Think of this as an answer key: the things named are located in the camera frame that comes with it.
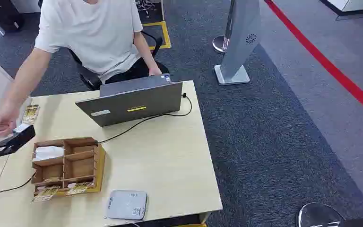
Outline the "person's right hand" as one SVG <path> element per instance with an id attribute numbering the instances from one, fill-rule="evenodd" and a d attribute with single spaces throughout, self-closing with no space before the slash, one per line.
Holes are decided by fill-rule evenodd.
<path id="1" fill-rule="evenodd" d="M 12 134 L 16 128 L 20 106 L 14 103 L 4 103 L 0 106 L 0 138 Z"/>

